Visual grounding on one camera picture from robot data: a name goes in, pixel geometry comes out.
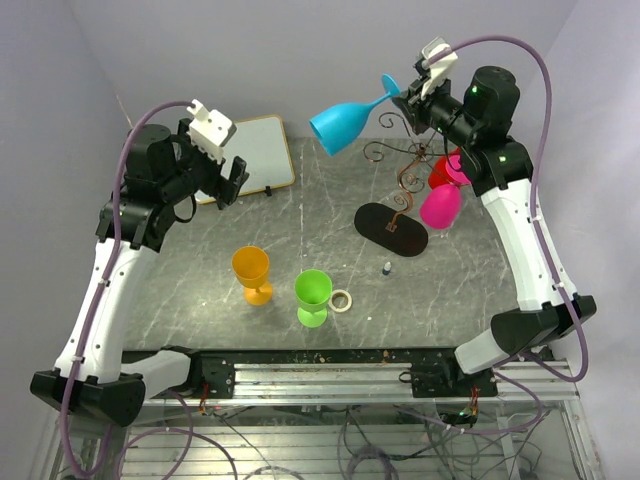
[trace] whiteboard with wooden edge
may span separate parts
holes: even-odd
[[[249,179],[240,190],[240,195],[264,192],[286,187],[295,180],[289,146],[284,135],[282,119],[277,115],[252,118],[236,122],[236,133],[224,146],[222,175],[229,178],[233,158],[239,156],[247,162]],[[196,193],[199,204],[215,202],[202,192]]]

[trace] wall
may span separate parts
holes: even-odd
[[[0,478],[34,461],[29,382],[75,322],[127,128],[64,2],[0,2]]]
[[[545,53],[576,0],[171,0],[84,2],[74,13],[132,117],[150,105],[197,97],[235,119],[280,114],[289,135],[311,134],[308,119],[346,101],[383,92],[382,73],[401,86],[415,78],[415,57],[438,35],[455,43],[512,34]],[[504,45],[463,53],[456,91],[474,70],[499,59],[520,85],[535,65]],[[392,108],[378,107],[377,112]],[[177,119],[173,112],[159,117]],[[390,135],[373,116],[366,135]],[[403,135],[395,129],[392,134]]]
[[[564,266],[598,304],[585,325],[591,367],[579,389],[611,479],[638,477],[639,15],[634,0],[618,0],[615,8],[581,0],[547,55],[555,106],[540,199]],[[536,81],[519,112],[532,147],[542,105]],[[579,368],[575,335],[554,350]]]

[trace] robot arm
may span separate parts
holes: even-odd
[[[161,125],[146,125],[131,148],[120,192],[122,241],[74,386],[72,410],[120,426],[136,418],[145,399],[168,388],[190,390],[201,378],[198,353],[179,347],[133,364],[121,363],[128,321],[144,278],[176,221],[175,205],[202,190],[222,209],[235,202],[248,178],[240,157],[233,160],[229,179],[221,175],[222,147],[235,133],[233,122],[220,112],[207,111],[197,100],[188,110],[194,118],[181,120],[176,135]],[[178,158],[174,144],[180,146]],[[113,249],[113,214],[110,201],[100,213],[92,276],[71,336],[54,368],[37,372],[31,383],[32,393],[57,409],[89,305]]]
[[[393,103],[414,133],[433,128],[460,147],[461,169],[496,225],[513,271],[519,308],[495,315],[487,331],[456,349],[462,371],[472,374],[573,329],[534,222],[550,247],[562,286],[580,321],[591,317],[596,306],[593,297],[578,295],[562,268],[542,214],[530,217],[533,164],[525,147],[508,135],[520,97],[515,77],[500,67],[481,67],[459,102],[450,95],[451,82],[446,78],[457,57],[452,54],[429,62],[446,48],[449,45],[438,38],[422,50],[414,65],[419,78],[394,97]]]

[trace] tabletop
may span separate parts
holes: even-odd
[[[371,163],[362,152],[366,142],[329,157],[315,139],[290,139],[293,185],[271,197],[240,197],[223,211],[203,205],[191,223],[175,224],[142,287],[125,349],[457,346],[485,330],[494,314],[515,308],[497,230],[469,187],[453,226],[428,228],[429,244],[416,257],[399,257],[358,234],[353,217],[360,205],[400,208],[396,172],[411,160],[385,151],[383,161]],[[388,143],[407,147],[406,140]],[[428,173],[424,164],[415,169],[425,179]],[[428,191],[414,196],[410,217],[419,220]],[[189,210],[177,208],[182,216]],[[231,269],[233,253],[245,245],[270,258],[274,295],[264,306],[247,304]],[[309,268],[326,272],[353,298],[349,311],[329,311],[314,329],[298,321],[294,293],[297,275]]]

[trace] white ring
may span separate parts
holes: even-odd
[[[335,304],[333,303],[333,300],[341,296],[347,299],[347,304],[344,307],[336,307]],[[351,298],[351,295],[349,294],[349,292],[347,292],[346,290],[334,290],[333,293],[331,293],[331,298],[329,299],[329,308],[334,312],[336,313],[346,312],[351,308],[351,305],[353,305],[353,299]]]

